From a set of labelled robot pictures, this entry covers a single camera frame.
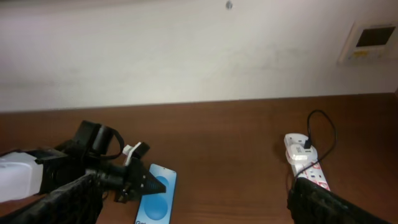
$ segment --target thermostat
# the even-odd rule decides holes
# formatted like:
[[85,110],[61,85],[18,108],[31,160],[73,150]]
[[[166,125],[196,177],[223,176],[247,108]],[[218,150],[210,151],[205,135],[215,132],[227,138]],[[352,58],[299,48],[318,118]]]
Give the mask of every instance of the thermostat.
[[355,23],[338,60],[341,64],[387,59],[398,41],[398,22]]

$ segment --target brown wooden table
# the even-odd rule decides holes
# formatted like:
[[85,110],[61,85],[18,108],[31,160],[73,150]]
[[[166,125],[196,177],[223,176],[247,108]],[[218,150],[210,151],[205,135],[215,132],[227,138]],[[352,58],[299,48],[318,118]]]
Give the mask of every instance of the brown wooden table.
[[[0,114],[0,146],[56,146],[83,119],[117,129],[127,144],[145,141],[143,158],[176,170],[171,223],[292,223],[287,133],[306,133],[313,109],[325,110],[338,144],[322,163],[331,190],[392,223],[398,222],[398,103],[393,94],[131,106]],[[313,118],[319,153],[331,143]],[[109,153],[116,152],[116,144]],[[122,163],[123,158],[115,162]],[[134,223],[139,202],[106,201],[98,223]],[[2,214],[18,202],[0,205]]]

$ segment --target black power cord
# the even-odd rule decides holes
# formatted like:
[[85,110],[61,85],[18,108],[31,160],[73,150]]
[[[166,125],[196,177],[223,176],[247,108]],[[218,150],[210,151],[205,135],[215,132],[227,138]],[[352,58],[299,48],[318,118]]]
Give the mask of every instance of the black power cord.
[[117,130],[111,128],[111,131],[119,142],[119,152],[117,154],[111,155],[111,156],[100,156],[99,159],[103,159],[103,160],[116,159],[123,153],[124,139],[122,138],[122,136],[119,134],[119,132]]
[[337,142],[337,131],[336,131],[336,127],[333,124],[333,122],[331,121],[331,119],[329,118],[329,116],[322,110],[313,110],[307,117],[307,130],[308,130],[308,139],[305,141],[304,143],[304,149],[309,149],[311,148],[312,145],[312,137],[311,137],[311,126],[310,126],[310,120],[311,120],[311,116],[315,113],[321,113],[330,123],[331,127],[333,128],[333,133],[334,133],[334,139],[333,139],[333,144],[331,145],[331,147],[329,148],[329,150],[327,150],[326,153],[324,153],[323,156],[321,156],[314,164],[310,164],[308,166],[306,166],[306,168],[300,170],[296,176],[293,179],[293,184],[292,184],[292,188],[294,188],[294,183],[296,181],[296,179],[299,177],[299,175],[306,171],[307,169],[311,168],[312,166],[314,166],[315,164],[320,163],[324,158],[326,158],[326,156],[328,156],[330,154],[330,152],[332,150],[334,150],[335,146],[336,146],[336,142]]

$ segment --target white wall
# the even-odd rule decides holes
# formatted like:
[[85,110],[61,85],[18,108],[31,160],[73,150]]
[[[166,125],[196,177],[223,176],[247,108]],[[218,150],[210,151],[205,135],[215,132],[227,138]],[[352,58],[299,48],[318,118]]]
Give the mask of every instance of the white wall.
[[398,63],[336,66],[390,0],[0,3],[0,111],[393,92]]

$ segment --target electrical socket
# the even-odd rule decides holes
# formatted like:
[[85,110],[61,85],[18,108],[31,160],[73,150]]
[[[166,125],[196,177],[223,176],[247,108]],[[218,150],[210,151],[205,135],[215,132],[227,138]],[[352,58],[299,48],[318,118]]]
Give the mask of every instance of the electrical socket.
[[[286,146],[286,158],[292,166],[293,175],[296,176],[301,170],[309,166],[310,164],[316,163],[318,159],[317,150],[311,146],[311,153],[302,152],[304,149],[304,143],[308,139],[307,136],[298,133],[290,133],[285,135],[285,146]],[[300,157],[307,155],[306,160],[300,160]],[[324,189],[330,190],[328,182],[326,181],[325,176],[323,175],[320,164],[315,164],[312,167],[308,168],[306,171],[302,172],[298,175],[298,177],[304,177],[312,182],[318,184]]]

